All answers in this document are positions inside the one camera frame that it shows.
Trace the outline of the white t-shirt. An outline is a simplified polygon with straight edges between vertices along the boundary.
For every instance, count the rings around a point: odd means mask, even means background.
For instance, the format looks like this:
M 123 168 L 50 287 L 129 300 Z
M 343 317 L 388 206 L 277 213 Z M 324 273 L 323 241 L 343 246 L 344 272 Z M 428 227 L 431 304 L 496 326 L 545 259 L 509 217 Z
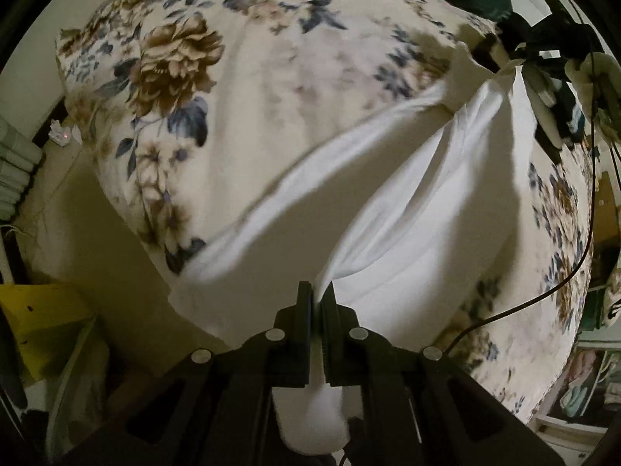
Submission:
M 440 81 L 310 151 L 210 240 L 170 304 L 236 348 L 309 280 L 394 345 L 429 346 L 518 225 L 535 127 L 521 65 L 492 73 L 458 45 Z

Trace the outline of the black grey striped folded garment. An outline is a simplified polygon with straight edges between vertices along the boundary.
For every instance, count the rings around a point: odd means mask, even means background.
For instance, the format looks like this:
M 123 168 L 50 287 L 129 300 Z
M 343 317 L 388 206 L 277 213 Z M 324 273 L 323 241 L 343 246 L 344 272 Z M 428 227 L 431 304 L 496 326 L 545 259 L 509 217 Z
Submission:
M 550 145 L 562 150 L 579 143 L 586 119 L 568 83 L 550 77 L 530 62 L 522 65 L 522 76 L 538 124 Z

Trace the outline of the floral bed blanket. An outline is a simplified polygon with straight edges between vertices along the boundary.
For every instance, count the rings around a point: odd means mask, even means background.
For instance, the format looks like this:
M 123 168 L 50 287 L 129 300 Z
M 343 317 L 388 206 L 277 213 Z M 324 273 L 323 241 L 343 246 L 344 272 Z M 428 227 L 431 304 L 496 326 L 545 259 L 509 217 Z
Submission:
M 445 0 L 108 0 L 57 61 L 104 194 L 172 293 L 310 151 L 416 99 L 494 29 Z M 455 360 L 522 421 L 566 364 L 588 279 L 585 151 L 554 165 L 535 132 L 518 225 L 434 341 L 458 339 Z

